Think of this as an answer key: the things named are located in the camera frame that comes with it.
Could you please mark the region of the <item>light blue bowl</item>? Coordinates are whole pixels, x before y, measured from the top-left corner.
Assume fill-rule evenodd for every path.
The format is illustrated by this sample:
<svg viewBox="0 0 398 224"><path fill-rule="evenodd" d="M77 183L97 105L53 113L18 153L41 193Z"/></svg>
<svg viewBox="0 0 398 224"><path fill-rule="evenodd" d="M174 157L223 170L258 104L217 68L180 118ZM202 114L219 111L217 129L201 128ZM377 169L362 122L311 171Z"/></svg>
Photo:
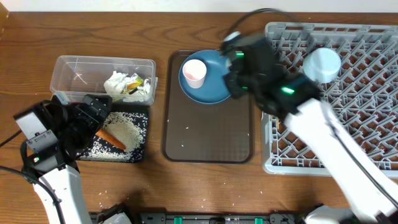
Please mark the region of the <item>light blue bowl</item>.
<svg viewBox="0 0 398 224"><path fill-rule="evenodd" d="M338 76L341 59L333 49L319 48L304 59L302 68L312 81L330 83Z"/></svg>

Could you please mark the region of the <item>white paper napkin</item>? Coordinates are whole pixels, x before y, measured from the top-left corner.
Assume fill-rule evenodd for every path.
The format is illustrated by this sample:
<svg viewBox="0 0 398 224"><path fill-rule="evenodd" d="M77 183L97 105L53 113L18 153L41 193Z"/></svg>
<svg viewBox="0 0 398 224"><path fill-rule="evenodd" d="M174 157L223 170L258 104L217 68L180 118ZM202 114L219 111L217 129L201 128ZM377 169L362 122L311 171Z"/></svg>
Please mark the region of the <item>white paper napkin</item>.
<svg viewBox="0 0 398 224"><path fill-rule="evenodd" d="M148 95L150 92L151 83L152 83L152 79L146 78L144 80L144 83L141 86L137 87L136 94L140 95L140 96Z"/></svg>

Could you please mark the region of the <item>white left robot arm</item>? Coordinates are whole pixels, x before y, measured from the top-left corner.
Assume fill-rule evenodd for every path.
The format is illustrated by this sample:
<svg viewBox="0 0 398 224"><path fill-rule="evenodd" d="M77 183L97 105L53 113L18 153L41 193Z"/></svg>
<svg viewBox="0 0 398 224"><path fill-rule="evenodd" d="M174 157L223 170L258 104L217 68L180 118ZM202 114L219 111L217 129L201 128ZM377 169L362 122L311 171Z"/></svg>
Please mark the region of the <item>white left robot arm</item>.
<svg viewBox="0 0 398 224"><path fill-rule="evenodd" d="M67 105L55 96L14 116L26 136L22 172L50 223L91 223L76 159L92 145L111 107L108 95L87 94L81 103Z"/></svg>

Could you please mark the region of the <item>orange carrot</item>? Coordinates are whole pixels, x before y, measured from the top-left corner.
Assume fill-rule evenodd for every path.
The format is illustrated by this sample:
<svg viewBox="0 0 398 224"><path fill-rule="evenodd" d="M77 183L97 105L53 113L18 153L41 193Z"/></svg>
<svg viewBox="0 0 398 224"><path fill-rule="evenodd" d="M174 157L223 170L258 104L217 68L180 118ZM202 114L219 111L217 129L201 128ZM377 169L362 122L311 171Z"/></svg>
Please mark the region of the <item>orange carrot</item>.
<svg viewBox="0 0 398 224"><path fill-rule="evenodd" d="M117 147L118 149L125 150L126 147L125 145L119 141L117 138L115 138L112 134L107 132L105 129L100 128L97 132L96 135L105 141L109 142L113 146Z"/></svg>

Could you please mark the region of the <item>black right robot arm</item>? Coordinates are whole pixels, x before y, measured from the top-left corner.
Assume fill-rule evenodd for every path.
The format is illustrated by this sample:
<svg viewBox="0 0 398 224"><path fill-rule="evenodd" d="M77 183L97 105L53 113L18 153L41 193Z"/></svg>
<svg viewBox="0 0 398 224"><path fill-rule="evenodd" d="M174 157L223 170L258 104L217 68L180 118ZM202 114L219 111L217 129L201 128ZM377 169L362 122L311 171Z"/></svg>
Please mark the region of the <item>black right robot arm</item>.
<svg viewBox="0 0 398 224"><path fill-rule="evenodd" d="M302 73L287 75L276 63L256 67L236 58L226 64L231 96L250 93L260 110L278 117L321 160L350 205L318 207L304 223L397 223L397 184L365 155L313 81Z"/></svg>

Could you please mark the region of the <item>pink cup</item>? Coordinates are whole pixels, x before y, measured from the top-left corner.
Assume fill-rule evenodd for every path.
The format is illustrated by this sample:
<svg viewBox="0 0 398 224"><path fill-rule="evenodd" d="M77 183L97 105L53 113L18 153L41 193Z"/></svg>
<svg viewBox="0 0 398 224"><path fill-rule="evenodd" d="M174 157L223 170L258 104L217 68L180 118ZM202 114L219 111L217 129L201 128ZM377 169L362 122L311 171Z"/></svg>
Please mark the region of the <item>pink cup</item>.
<svg viewBox="0 0 398 224"><path fill-rule="evenodd" d="M191 88L200 88L204 84L207 68L201 60L191 59L184 63L182 72Z"/></svg>

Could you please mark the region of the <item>white tissue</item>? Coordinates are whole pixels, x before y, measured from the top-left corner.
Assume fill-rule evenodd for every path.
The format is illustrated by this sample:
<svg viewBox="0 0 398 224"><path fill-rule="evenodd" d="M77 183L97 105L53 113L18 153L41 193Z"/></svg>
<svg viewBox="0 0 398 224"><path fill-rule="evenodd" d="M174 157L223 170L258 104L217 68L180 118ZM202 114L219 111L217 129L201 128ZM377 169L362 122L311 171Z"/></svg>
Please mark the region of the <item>white tissue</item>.
<svg viewBox="0 0 398 224"><path fill-rule="evenodd" d="M127 74L114 71L111 77L104 82L104 89L109 95L121 94L127 83Z"/></svg>

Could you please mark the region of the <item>yellow green snack wrapper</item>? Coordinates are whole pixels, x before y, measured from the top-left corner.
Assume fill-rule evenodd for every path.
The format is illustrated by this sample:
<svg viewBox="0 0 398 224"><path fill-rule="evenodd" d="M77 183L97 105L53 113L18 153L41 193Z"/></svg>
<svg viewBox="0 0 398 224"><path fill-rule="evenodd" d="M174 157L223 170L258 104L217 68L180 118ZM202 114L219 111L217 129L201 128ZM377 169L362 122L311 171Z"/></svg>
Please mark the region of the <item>yellow green snack wrapper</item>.
<svg viewBox="0 0 398 224"><path fill-rule="evenodd" d="M122 90L122 94L131 95L138 90L139 86L144 84L144 80L136 73L132 75L127 75L124 79L125 86Z"/></svg>

